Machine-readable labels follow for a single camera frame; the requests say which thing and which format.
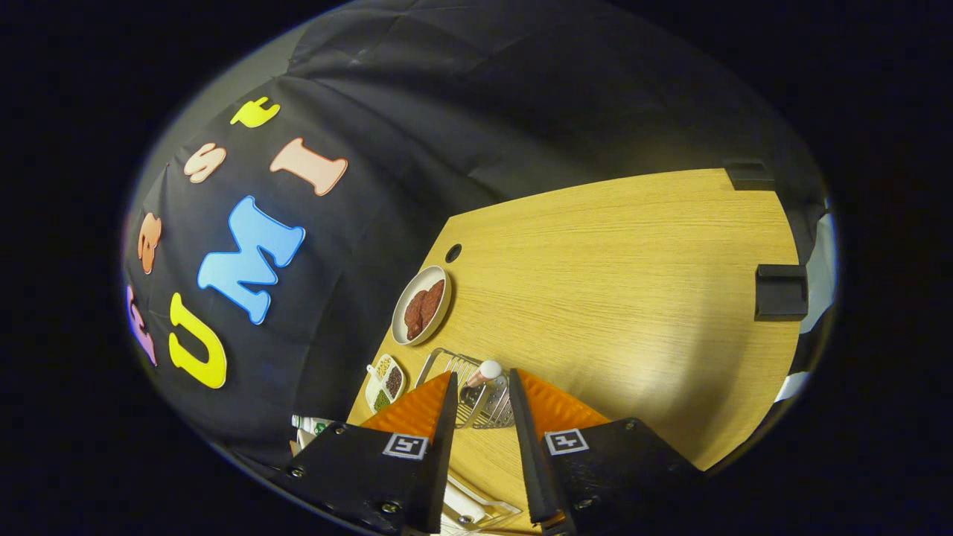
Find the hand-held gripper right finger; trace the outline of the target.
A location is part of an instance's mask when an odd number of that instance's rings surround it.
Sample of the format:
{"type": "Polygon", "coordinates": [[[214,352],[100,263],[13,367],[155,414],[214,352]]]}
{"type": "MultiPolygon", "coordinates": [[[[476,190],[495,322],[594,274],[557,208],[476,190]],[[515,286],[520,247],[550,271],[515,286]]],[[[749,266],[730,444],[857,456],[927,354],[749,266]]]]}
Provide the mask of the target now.
{"type": "Polygon", "coordinates": [[[522,369],[509,373],[530,520],[544,535],[647,535],[704,472],[639,418],[611,421],[522,369]]]}

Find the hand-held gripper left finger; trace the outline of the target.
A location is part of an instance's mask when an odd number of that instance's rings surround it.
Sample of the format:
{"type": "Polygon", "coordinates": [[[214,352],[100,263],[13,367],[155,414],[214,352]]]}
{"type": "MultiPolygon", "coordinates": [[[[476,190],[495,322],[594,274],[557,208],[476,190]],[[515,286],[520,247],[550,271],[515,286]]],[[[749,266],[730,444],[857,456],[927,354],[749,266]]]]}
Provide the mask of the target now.
{"type": "Polygon", "coordinates": [[[364,424],[329,425],[279,488],[360,535],[439,533],[456,415],[457,376],[445,372],[364,424]]]}

